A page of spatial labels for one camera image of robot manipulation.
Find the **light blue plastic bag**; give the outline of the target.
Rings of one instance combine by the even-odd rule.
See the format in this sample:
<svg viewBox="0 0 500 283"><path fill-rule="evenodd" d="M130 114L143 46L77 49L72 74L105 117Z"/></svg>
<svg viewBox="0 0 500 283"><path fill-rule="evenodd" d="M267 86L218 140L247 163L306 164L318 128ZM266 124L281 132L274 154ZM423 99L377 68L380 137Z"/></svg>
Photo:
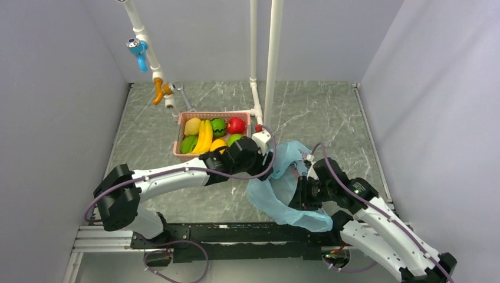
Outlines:
<svg viewBox="0 0 500 283"><path fill-rule="evenodd" d="M246 195L250 204L279 225L328 232L333 227L333 220L323 209L306 211L288 206L297 189L298 178L307 175L305 161L310 153L309 148L296 140L279 144L273 173L264 181L249 180Z"/></svg>

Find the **red fake apple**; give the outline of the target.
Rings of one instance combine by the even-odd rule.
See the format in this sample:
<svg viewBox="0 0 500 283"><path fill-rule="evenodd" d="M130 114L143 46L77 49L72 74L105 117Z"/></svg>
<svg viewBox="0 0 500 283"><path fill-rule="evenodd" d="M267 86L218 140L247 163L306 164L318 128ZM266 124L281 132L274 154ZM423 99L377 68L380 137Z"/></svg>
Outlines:
<svg viewBox="0 0 500 283"><path fill-rule="evenodd" d="M226 131L229 134L244 134L246 132L246 122L238 117L231 117L227 121Z"/></svg>

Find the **yellow fake lemon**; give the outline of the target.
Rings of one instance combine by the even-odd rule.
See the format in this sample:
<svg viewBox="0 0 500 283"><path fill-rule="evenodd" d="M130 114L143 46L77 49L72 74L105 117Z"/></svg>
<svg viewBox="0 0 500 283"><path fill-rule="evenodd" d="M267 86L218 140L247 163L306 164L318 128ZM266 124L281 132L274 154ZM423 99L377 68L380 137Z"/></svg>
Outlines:
<svg viewBox="0 0 500 283"><path fill-rule="evenodd" d="M224 139L216 139L212 142L209 151L223 153L227 147L228 144Z"/></svg>

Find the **green fake watermelon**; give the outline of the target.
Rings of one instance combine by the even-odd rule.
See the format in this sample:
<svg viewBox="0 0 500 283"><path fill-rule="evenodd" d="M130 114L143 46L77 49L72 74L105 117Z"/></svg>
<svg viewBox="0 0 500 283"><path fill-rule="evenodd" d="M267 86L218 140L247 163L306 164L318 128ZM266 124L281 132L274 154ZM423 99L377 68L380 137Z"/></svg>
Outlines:
<svg viewBox="0 0 500 283"><path fill-rule="evenodd" d="M226 121L221 118L210 120L212 126L213 137L220 138L226 134Z"/></svg>

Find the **yellow fake banana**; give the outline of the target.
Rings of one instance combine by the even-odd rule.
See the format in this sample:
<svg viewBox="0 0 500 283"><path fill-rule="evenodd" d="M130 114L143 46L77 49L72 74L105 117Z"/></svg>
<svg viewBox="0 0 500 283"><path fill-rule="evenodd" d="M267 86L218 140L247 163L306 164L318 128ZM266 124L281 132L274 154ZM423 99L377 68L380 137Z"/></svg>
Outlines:
<svg viewBox="0 0 500 283"><path fill-rule="evenodd" d="M191 154L203 154L209 151L213 139L212 125L209 120L202 121L199 129L198 142Z"/></svg>

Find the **small green fake fruit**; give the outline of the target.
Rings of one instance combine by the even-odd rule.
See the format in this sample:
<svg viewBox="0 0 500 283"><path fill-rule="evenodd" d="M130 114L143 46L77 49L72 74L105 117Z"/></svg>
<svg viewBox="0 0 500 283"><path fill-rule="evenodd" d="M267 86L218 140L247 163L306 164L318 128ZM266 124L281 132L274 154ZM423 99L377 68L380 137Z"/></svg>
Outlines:
<svg viewBox="0 0 500 283"><path fill-rule="evenodd" d="M180 144L181 154L191 154L198 143L198 136L186 136Z"/></svg>

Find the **yellow fake pear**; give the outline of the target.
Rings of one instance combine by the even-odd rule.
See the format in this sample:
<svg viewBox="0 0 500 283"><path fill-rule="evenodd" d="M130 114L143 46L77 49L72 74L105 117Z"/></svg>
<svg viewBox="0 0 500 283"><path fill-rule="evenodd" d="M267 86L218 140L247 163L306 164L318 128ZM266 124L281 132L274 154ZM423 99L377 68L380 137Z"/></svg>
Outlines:
<svg viewBox="0 0 500 283"><path fill-rule="evenodd" d="M184 126L185 136L197 136L199 134L199 128L202 121L200 118L194 117L189 119Z"/></svg>

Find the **green fake lime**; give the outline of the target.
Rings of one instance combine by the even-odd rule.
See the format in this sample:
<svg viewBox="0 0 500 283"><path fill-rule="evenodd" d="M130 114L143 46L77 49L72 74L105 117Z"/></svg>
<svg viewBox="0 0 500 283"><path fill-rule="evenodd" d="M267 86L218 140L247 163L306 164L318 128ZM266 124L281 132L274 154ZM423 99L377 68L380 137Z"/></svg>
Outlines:
<svg viewBox="0 0 500 283"><path fill-rule="evenodd" d="M243 134L230 135L229 138L227 139L227 146L230 147L235 141L241 139L242 137L244 137Z"/></svg>

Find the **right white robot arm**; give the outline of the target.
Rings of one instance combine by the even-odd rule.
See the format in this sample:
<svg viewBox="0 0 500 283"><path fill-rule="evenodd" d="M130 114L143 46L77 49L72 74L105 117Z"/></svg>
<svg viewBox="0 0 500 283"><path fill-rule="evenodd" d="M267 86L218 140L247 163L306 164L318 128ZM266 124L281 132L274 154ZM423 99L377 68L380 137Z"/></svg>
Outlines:
<svg viewBox="0 0 500 283"><path fill-rule="evenodd" d="M389 208L368 181L350 179L331 158L297 167L298 183L289 206L304 211L335 202L341 208L325 228L326 240L364 252L398 282L450 282L456 258L420 239Z"/></svg>

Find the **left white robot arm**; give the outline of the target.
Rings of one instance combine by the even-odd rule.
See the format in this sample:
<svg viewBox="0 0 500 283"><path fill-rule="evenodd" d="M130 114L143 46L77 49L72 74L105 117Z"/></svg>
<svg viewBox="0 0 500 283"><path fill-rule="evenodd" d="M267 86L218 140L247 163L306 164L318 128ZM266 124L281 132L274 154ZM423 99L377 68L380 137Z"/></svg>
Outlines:
<svg viewBox="0 0 500 283"><path fill-rule="evenodd" d="M129 229L154 247L168 243L165 217L142 203L177 190L204 187L229 179L264 180L272 173L274 151L265 152L258 143L243 137L229 147L220 147L187 162L149 170L131 170L121 164L111 170L93 192L105 231Z"/></svg>

